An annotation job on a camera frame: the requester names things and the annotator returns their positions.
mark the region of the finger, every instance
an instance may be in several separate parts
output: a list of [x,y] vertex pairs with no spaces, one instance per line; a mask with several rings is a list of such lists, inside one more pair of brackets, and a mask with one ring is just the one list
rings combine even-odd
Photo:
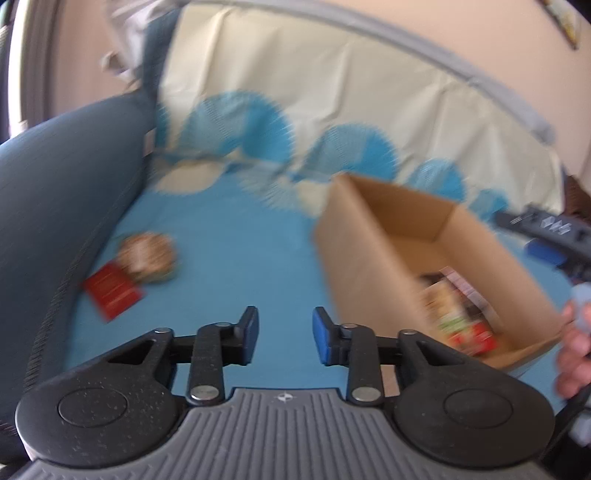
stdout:
[[581,383],[581,385],[589,385],[591,383],[591,361],[582,361],[573,370],[571,378]]
[[591,327],[591,303],[586,303],[583,307],[583,317],[587,325]]
[[572,373],[583,363],[583,358],[577,353],[563,348],[556,357],[556,365],[561,373],[572,376]]
[[558,392],[558,395],[567,400],[579,393],[581,387],[582,385],[579,382],[568,375],[561,374],[556,379],[556,391]]
[[562,337],[564,346],[583,357],[591,352],[591,337],[572,325],[564,328]]
[[573,301],[569,300],[566,305],[564,306],[564,308],[562,309],[562,318],[564,320],[564,323],[570,323],[574,320],[574,307],[573,307]]

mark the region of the blue plastic object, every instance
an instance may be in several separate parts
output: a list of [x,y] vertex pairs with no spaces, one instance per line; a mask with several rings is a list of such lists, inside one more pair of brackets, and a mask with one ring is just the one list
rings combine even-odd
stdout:
[[494,189],[484,189],[470,204],[470,211],[481,221],[490,222],[496,212],[509,208],[509,201],[504,192]]
[[244,364],[248,365],[252,361],[252,356],[255,353],[256,340],[259,333],[258,311],[254,307],[248,307],[240,321],[238,327],[242,328],[243,345],[244,345]]
[[554,267],[559,267],[567,261],[566,255],[539,240],[529,242],[525,246],[525,251],[531,257],[543,260]]
[[329,330],[324,325],[324,321],[318,309],[314,309],[312,314],[312,332],[314,334],[314,341],[316,342],[316,349],[320,357],[320,362],[323,365],[329,364],[330,358],[330,336]]

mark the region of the red card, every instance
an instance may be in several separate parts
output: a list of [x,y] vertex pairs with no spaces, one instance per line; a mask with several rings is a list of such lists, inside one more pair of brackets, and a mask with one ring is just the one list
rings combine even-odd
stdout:
[[84,282],[84,288],[110,322],[144,295],[114,262],[107,263]]

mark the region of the open cardboard box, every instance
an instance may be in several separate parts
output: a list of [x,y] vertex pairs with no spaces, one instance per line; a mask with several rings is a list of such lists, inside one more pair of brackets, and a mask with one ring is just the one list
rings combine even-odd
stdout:
[[415,329],[444,342],[428,320],[418,276],[450,266],[490,302],[499,342],[480,356],[515,368],[558,340],[560,316],[518,261],[464,207],[350,175],[333,179],[314,233],[339,319],[378,336]]

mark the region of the snack package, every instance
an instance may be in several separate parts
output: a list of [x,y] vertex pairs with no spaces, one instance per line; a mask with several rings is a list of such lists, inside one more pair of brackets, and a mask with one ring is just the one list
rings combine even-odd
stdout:
[[130,235],[119,246],[117,263],[135,282],[168,280],[176,268],[173,241],[160,233]]
[[424,298],[430,319],[451,346],[468,355],[481,355],[496,348],[484,314],[490,310],[489,304],[461,275],[446,267],[421,279],[428,285]]
[[119,265],[108,262],[84,282],[84,288],[107,322],[144,296]]

